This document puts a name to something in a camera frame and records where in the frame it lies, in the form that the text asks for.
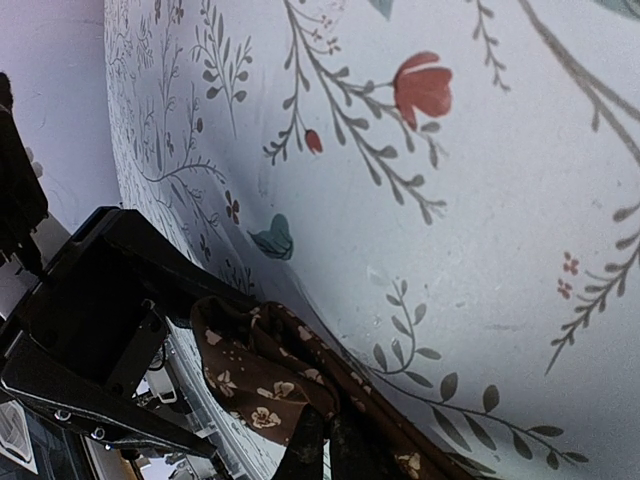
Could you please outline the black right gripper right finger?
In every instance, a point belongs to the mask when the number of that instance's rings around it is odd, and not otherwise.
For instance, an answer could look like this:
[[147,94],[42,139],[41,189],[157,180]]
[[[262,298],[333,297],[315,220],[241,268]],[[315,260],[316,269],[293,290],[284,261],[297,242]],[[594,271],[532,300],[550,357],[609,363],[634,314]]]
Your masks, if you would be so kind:
[[333,479],[411,479],[377,432],[357,416],[357,411],[339,413],[330,421],[329,450]]

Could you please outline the brown floral tie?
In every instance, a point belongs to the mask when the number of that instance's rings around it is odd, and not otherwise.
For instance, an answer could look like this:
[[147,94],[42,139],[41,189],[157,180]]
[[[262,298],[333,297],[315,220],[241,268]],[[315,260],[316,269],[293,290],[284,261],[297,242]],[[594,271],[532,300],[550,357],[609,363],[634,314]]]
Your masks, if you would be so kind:
[[207,388],[261,437],[288,446],[304,408],[325,422],[354,408],[401,478],[469,478],[284,305],[240,308],[207,297],[192,307],[190,320]]

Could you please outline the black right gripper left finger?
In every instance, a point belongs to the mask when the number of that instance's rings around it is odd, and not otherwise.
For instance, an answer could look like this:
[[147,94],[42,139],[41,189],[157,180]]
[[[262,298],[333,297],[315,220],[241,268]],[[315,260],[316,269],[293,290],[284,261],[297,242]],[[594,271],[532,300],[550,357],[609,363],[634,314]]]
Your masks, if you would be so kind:
[[324,420],[307,405],[272,480],[322,480],[323,471]]

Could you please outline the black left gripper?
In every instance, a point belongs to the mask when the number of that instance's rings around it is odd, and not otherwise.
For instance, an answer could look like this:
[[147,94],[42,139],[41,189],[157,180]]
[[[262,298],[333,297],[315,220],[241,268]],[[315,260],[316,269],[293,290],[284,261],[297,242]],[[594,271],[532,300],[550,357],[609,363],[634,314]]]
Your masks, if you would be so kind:
[[1,391],[100,444],[201,457],[226,475],[209,441],[124,398],[136,392],[168,333],[152,300],[174,320],[187,320],[206,297],[242,311],[258,301],[191,262],[140,212],[117,207],[98,208],[45,273],[2,323],[1,358],[31,340],[83,379],[5,369]]

